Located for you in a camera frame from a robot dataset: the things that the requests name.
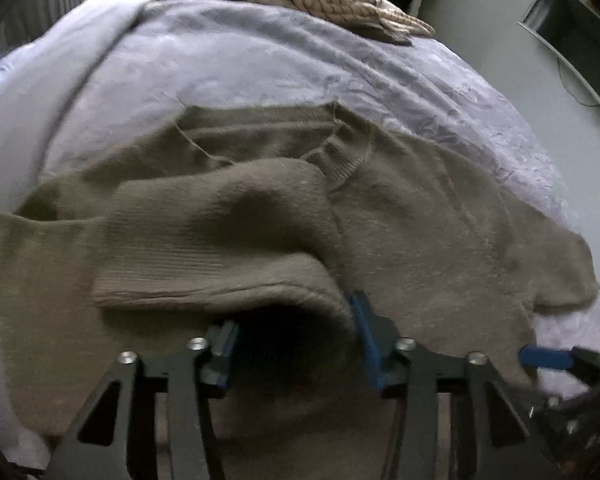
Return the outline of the olive knit sweater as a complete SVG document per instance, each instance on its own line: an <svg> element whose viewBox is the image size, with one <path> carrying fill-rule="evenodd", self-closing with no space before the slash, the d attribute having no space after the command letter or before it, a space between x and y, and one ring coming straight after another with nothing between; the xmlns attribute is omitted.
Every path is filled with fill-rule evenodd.
<svg viewBox="0 0 600 480"><path fill-rule="evenodd" d="M326 386L346 298L513 380L532 318L598 294L588 244L468 158L330 103L194 107L0 214L0 332L24 426L60 434L114 356L212 318L306 330Z"/></svg>

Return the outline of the lavender embossed bedspread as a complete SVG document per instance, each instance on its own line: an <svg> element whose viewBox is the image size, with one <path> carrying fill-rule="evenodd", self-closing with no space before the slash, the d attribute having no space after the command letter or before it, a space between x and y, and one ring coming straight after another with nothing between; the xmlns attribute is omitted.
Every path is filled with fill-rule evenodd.
<svg viewBox="0 0 600 480"><path fill-rule="evenodd" d="M194 107L330 103L468 158L506 190L580 235L565 222L549 188L519 179L498 156L480 148L479 141L491 133L517 125L519 114L444 44L424 38L408 46L381 44L297 11L223 0L146 3L70 100L33 188L0 214L15 211L45 181L96 162ZM549 341L550 324L590 310L598 294L580 310L535 313L529 344ZM332 340L349 363L326 386L311 376L320 348L306 330L292 334L282 324L220 316L195 336L215 321L234 321L240 329L237 390L213 411L231 467L251 477L376 474L394 409L374 400L363 378L354 321L349 337ZM551 374L524 370L517 352L522 378L513 380L500 371L505 378L571 392L569 384ZM41 434L23 425L6 372L0 332L0 443L10 457L42 463L47 439L61 433Z"/></svg>

